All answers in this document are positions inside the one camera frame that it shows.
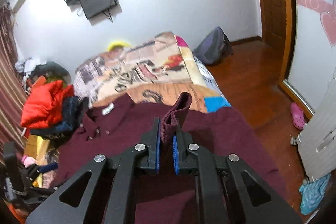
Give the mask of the dark navy patterned garment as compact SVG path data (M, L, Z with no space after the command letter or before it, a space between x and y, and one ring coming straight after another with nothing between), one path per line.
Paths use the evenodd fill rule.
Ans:
M49 128L30 129L30 134L47 140L63 140L72 136L89 108L89 98L68 97L62 104L62 120Z

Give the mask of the pink clog shoe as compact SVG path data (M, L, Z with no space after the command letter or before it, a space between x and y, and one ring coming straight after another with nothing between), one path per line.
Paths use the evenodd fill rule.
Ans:
M290 106L290 112L294 127L298 130L302 130L306 125L302 108L300 108L296 103L292 102Z

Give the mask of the yellow round object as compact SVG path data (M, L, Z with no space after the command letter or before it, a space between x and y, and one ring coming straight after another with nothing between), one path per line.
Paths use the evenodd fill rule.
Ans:
M122 40L115 40L108 45L106 51L110 52L117 48L131 48L131 47L132 45L127 42L124 42Z

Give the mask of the orange red garment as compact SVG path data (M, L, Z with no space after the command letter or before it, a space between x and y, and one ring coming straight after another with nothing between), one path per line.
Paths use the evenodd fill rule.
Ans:
M27 98L21 126L29 129L49 128L62 121L63 101L74 96L74 86L57 80L34 89Z

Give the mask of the white ribbed storage box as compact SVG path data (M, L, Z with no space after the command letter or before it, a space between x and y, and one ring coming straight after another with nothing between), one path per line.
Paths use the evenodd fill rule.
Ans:
M291 143L297 146L307 182L335 170L335 79L310 121Z

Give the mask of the pink heart wall decal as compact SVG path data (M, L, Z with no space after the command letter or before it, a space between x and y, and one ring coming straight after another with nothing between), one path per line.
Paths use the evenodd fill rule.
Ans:
M335 47L335 0L332 4L324 0L297 0L297 4L319 13L330 46Z

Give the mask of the striped maroon curtain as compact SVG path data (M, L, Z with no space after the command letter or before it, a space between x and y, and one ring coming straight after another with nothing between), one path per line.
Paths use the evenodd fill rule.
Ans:
M27 99L21 86L21 77L15 69L18 61L13 36L12 10L8 3L1 3L1 162L3 146L13 141L22 154L26 138L22 135L21 115Z

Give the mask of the printed plush blanket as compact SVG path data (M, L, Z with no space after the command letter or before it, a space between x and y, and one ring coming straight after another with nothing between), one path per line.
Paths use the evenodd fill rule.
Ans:
M173 105L183 92L192 96L191 109L203 113L230 105L213 75L172 32L91 57L76 69L73 85L90 107L106 106L123 94L136 103Z

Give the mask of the brown wooden door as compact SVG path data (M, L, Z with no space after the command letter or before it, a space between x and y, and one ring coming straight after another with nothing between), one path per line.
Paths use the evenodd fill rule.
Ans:
M262 39L282 57L279 83L288 78L295 41L295 0L260 0Z

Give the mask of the smaller black wall monitor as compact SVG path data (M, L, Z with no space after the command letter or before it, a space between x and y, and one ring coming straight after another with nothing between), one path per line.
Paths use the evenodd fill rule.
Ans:
M85 17L91 19L117 5L116 0L80 0Z

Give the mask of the dark clutter pile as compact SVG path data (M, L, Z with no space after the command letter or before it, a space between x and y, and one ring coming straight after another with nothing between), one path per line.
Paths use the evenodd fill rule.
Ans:
M66 84L71 82L69 71L54 61L45 61L40 57L18 60L14 67L21 76L21 84L24 89L32 85L41 76L46 79L61 79Z

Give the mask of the left black gripper device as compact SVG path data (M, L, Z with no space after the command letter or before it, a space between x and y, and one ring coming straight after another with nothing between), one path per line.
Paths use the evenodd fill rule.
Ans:
M25 167L17 158L15 143L8 142L3 147L1 164L1 198L14 208L32 212L45 201L54 189L33 186L39 175L58 169L58 163L48 165L32 164Z

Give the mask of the teal patterned cloth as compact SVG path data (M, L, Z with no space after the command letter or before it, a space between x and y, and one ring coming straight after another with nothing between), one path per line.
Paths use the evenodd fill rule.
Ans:
M302 184L299 187L298 191L302 196L300 205L301 214L308 215L317 210L319 204L324 198L330 178L331 174L327 174L315 182L311 182L306 185Z

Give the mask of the grey purple backpack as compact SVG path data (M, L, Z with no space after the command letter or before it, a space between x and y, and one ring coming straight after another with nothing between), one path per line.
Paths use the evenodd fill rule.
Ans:
M216 27L193 50L193 55L204 65L214 65L223 57L233 55L233 49L224 31Z

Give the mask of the maroon jacket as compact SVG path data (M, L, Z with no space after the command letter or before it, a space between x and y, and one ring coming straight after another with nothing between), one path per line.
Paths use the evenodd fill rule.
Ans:
M243 158L280 196L286 195L285 180L252 127L232 107L214 113L190 109L192 97L182 93L173 106L135 103L128 95L114 101L112 110L91 108L72 138L59 148L59 167L52 186L73 176L96 155L111 157L140 142L161 120L159 173L138 180L136 223L196 223L194 180L174 171L172 143L177 128L210 152Z

